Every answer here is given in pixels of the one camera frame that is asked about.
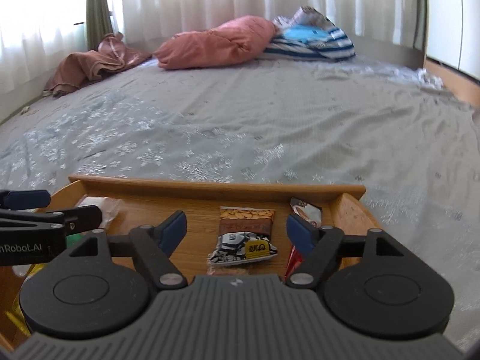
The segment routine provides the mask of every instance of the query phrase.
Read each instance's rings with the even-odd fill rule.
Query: pink quilt
[[[258,57],[275,31],[275,25],[263,17],[244,16],[212,30],[179,33],[153,55],[164,69],[234,65]]]

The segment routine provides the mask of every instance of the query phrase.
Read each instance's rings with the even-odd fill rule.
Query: yellow package
[[[35,275],[38,271],[43,269],[46,266],[46,263],[43,264],[34,264],[30,269],[30,272],[27,274],[25,281]],[[11,306],[11,311],[6,311],[8,319],[27,337],[30,336],[30,331],[25,323],[25,318],[23,317],[22,310],[20,309],[20,302],[18,300],[20,292],[16,295],[13,305]]]

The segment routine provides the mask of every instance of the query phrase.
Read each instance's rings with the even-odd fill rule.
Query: black clamp
[[[20,307],[27,325],[64,339],[100,337],[129,325],[158,292],[188,285],[169,260],[186,232],[183,211],[127,235],[93,230],[23,284]],[[136,271],[112,257],[131,257]]]
[[[95,205],[44,214],[0,209],[0,266],[47,263],[66,249],[68,235],[101,223],[102,211]]]
[[[317,229],[293,214],[287,234],[304,261],[286,285],[314,290],[345,325],[390,340],[425,337],[446,328],[454,305],[452,288],[383,230],[345,235],[333,226]],[[344,257],[362,259],[337,271]]]

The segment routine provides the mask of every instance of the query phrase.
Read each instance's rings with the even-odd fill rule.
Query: bed
[[[357,56],[163,71],[150,60],[0,127],[0,187],[71,173],[367,187],[362,202],[455,290],[446,335],[480,338],[479,114],[422,71]]]

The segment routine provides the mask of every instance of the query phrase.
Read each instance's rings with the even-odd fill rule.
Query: striped cloth
[[[260,58],[344,61],[353,56],[354,45],[340,28],[296,24],[274,37]]]

